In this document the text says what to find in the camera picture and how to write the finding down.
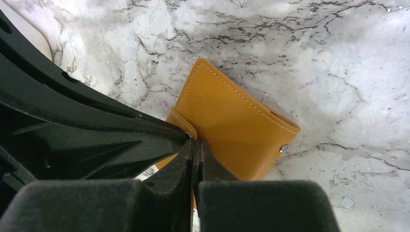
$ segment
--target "leather wallet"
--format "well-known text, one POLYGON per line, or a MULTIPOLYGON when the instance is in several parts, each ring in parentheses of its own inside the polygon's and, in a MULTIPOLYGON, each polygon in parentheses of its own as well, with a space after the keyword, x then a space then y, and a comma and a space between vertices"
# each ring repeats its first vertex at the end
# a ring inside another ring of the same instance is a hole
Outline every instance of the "leather wallet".
POLYGON ((261 179, 300 131, 203 58, 196 61, 166 121, 195 139, 206 139, 215 157, 240 180, 261 179))

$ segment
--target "leather case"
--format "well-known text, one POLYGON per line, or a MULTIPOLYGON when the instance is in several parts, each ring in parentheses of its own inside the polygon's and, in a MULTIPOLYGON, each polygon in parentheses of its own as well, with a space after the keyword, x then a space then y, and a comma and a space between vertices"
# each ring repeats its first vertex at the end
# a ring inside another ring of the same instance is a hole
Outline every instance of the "leather case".
POLYGON ((261 179, 300 131, 203 58, 196 61, 166 121, 195 139, 206 139, 215 157, 240 180, 261 179))

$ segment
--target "metal rivet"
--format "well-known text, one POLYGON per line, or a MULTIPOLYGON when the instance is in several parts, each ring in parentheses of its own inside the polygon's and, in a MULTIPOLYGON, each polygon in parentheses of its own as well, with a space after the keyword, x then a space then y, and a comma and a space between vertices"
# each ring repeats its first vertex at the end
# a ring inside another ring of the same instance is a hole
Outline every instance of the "metal rivet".
POLYGON ((285 151, 288 149, 288 147, 289 147, 289 146, 288 146, 287 144, 283 145, 283 146, 280 148, 279 152, 280 152, 280 153, 285 152, 285 151))

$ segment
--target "wallet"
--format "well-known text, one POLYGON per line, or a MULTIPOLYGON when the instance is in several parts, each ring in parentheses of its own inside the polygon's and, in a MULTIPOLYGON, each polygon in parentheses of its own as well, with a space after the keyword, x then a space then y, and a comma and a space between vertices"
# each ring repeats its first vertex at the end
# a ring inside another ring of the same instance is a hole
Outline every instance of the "wallet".
POLYGON ((240 180, 261 179, 300 131, 203 58, 196 61, 166 121, 194 139, 206 139, 215 157, 240 180))

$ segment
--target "white marble table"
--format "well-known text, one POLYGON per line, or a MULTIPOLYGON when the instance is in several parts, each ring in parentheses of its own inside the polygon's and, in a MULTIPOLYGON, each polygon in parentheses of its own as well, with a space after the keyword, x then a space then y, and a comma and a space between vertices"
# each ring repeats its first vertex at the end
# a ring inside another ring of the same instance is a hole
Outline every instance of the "white marble table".
POLYGON ((301 133, 266 179, 309 179, 343 231, 410 230, 407 0, 6 0, 72 77, 165 119, 195 60, 301 133))

